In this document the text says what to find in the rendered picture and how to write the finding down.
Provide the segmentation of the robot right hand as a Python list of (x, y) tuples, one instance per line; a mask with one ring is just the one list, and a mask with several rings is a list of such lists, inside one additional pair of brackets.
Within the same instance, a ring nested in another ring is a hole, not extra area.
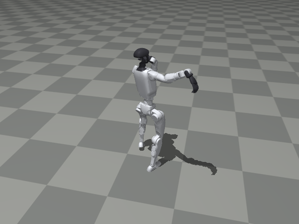
[(198, 91), (199, 87), (198, 87), (196, 79), (193, 77), (193, 74), (192, 73), (189, 74), (188, 71), (185, 71), (184, 74), (185, 74), (186, 78), (190, 79), (190, 82), (191, 82), (191, 84), (193, 86), (193, 91), (192, 92), (196, 93)]

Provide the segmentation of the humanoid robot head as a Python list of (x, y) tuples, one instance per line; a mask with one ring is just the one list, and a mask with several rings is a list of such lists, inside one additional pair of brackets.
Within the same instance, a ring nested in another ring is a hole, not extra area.
[[(137, 71), (144, 71), (146, 70), (146, 63), (149, 62), (149, 50), (145, 48), (139, 48), (134, 52), (134, 57), (142, 59), (139, 63), (139, 67), (136, 69)], [(144, 60), (143, 57), (147, 58), (147, 61)]]

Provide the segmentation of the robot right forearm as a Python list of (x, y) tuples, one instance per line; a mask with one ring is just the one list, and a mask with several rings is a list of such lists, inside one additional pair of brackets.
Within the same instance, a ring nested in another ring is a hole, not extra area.
[(192, 73), (192, 71), (190, 69), (185, 69), (185, 70), (182, 70), (182, 71), (179, 71), (179, 72), (176, 72), (176, 73), (166, 74), (164, 76), (164, 79), (165, 80), (171, 80), (172, 79), (173, 81), (177, 81), (178, 79), (181, 79), (181, 78), (185, 77), (185, 74), (184, 74), (185, 71), (188, 71), (189, 74)]

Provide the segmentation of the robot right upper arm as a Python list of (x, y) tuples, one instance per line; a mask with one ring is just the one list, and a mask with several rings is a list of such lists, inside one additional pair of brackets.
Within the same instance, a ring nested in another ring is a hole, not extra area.
[(165, 80), (164, 75), (158, 73), (157, 71), (149, 71), (148, 75), (149, 75), (150, 81), (157, 80), (157, 81), (164, 82), (164, 83), (172, 83), (173, 82), (172, 79), (171, 80)]

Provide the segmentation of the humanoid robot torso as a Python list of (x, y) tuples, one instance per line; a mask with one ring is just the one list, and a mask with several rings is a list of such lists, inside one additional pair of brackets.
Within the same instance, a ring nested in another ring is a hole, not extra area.
[(146, 66), (146, 70), (137, 71), (138, 66), (134, 69), (135, 83), (140, 96), (145, 98), (144, 102), (141, 103), (140, 111), (144, 115), (152, 116), (151, 111), (156, 108), (156, 105), (152, 101), (157, 91), (156, 80), (150, 81), (149, 79), (148, 72), (153, 71), (151, 68)]

